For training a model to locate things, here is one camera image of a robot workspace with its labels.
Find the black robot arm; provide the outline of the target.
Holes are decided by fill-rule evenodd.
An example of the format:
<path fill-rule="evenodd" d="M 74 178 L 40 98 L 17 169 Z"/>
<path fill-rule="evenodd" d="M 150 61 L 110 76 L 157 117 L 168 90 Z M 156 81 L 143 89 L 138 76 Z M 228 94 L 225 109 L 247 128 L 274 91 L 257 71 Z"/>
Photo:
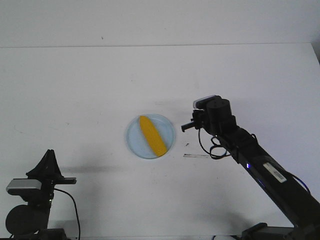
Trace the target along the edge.
<path fill-rule="evenodd" d="M 67 240 L 63 228 L 48 228 L 52 201 L 57 185 L 74 185 L 75 177 L 64 177 L 53 149 L 48 149 L 40 162 L 26 174 L 14 178 L 6 187 L 11 196 L 25 202 L 15 206 L 5 219 L 6 230 L 12 240 Z"/>
<path fill-rule="evenodd" d="M 231 156 L 276 204 L 292 223 L 292 227 L 269 226 L 258 223 L 233 235 L 235 240 L 318 240 L 320 238 L 320 203 L 312 196 L 307 185 L 285 170 L 260 145 L 253 133 L 239 127 L 232 114 L 229 100 L 219 95 L 207 96 L 193 102 L 185 131 L 204 129 L 212 136 L 207 151 L 213 160 Z"/>

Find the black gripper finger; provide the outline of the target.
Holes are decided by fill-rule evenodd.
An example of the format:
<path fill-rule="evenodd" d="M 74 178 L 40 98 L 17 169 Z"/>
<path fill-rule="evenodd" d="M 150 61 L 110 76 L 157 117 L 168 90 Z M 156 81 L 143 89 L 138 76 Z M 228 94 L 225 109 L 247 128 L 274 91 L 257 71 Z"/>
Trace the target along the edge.
<path fill-rule="evenodd" d="M 191 122 L 183 124 L 181 126 L 182 132 L 185 132 L 186 130 L 189 130 L 189 129 L 192 129 L 192 128 L 196 128 L 196 122 L 195 121 L 191 121 Z"/>
<path fill-rule="evenodd" d="M 28 178 L 62 178 L 55 151 L 48 149 L 40 162 L 27 173 Z"/>

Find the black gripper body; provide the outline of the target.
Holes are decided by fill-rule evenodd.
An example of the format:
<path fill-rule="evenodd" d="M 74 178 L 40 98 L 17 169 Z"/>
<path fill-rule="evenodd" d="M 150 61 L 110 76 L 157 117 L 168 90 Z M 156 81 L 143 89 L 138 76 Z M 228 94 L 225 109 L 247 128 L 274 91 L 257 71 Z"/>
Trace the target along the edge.
<path fill-rule="evenodd" d="M 204 109 L 194 109 L 192 121 L 196 123 L 196 130 L 205 129 L 213 136 L 222 136 L 237 128 L 230 101 L 222 97 L 207 102 Z"/>
<path fill-rule="evenodd" d="M 60 173 L 53 175 L 26 174 L 28 180 L 37 180 L 41 183 L 40 189 L 31 190 L 26 201 L 29 206 L 37 208 L 50 208 L 54 199 L 56 185 L 75 185 L 76 177 L 64 177 Z"/>

